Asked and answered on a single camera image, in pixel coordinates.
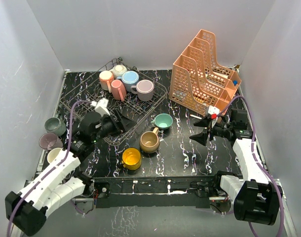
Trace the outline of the tan brown mug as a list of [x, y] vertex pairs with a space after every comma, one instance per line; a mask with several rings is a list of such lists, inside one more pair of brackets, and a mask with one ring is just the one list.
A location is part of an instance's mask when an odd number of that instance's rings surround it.
[[158, 137], [159, 128], [155, 127], [153, 131], [147, 131], [141, 135], [140, 148], [145, 153], [154, 153], [158, 150], [160, 140]]

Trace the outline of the pink mug white inside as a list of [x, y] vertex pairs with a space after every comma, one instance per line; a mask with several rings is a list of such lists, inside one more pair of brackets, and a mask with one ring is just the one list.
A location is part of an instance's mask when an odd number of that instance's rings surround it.
[[127, 94], [126, 89], [125, 89], [125, 86], [122, 83], [122, 81], [120, 81], [119, 79], [115, 79], [112, 81], [111, 92], [112, 92], [114, 99], [120, 100], [121, 102], [123, 102], [125, 100], [125, 97]]

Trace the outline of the lilac ceramic mug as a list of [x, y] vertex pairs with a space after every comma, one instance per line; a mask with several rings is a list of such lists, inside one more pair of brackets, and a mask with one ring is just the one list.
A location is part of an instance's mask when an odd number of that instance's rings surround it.
[[150, 101], [154, 94], [154, 84], [150, 80], [144, 79], [136, 85], [131, 86], [131, 92], [137, 94], [141, 101]]

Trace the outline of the light blue textured mug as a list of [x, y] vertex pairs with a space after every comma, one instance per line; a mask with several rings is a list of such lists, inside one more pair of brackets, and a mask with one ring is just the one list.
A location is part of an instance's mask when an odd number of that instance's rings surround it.
[[136, 85], [139, 81], [139, 75], [135, 71], [127, 71], [121, 76], [121, 81], [127, 92], [131, 91], [131, 86]]

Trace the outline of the cream pink speckled mug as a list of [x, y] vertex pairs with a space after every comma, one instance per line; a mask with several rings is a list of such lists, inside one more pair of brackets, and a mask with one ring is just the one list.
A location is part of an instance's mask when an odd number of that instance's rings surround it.
[[105, 70], [99, 74], [99, 82], [103, 90], [111, 92], [111, 83], [114, 80], [113, 73]]

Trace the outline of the white speckled ceramic mug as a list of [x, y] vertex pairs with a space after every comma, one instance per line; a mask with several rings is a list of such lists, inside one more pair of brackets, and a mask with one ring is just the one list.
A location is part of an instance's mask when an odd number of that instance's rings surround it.
[[127, 72], [127, 68], [124, 65], [118, 64], [115, 65], [110, 72], [113, 74], [114, 78], [123, 76]]

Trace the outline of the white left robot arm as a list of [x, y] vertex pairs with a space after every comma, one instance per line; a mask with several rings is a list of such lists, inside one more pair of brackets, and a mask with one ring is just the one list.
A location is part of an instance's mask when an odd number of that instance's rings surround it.
[[136, 124], [117, 109], [103, 116], [88, 112], [70, 132], [72, 137], [68, 140], [67, 148], [61, 150], [34, 181], [20, 192], [11, 191], [5, 197], [5, 212], [9, 220], [6, 235], [11, 235], [11, 226], [14, 225], [31, 237], [60, 206], [79, 195], [91, 196], [95, 188], [90, 176], [76, 172], [66, 183], [63, 180], [94, 151], [96, 142], [126, 133]]

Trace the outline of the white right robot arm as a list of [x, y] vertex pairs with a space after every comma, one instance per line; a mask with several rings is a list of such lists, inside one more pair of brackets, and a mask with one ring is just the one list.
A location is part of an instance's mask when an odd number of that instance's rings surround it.
[[204, 118], [194, 124], [202, 127], [202, 132], [190, 136], [190, 139], [205, 146], [215, 136], [226, 138], [239, 160], [243, 181], [234, 173], [218, 171], [212, 185], [213, 192], [219, 196], [228, 195], [233, 201], [237, 220], [273, 225], [283, 191], [280, 186], [275, 187], [262, 170], [252, 141], [253, 131], [248, 127], [247, 111], [233, 109], [229, 122], [219, 117], [219, 112], [218, 108], [208, 106]]

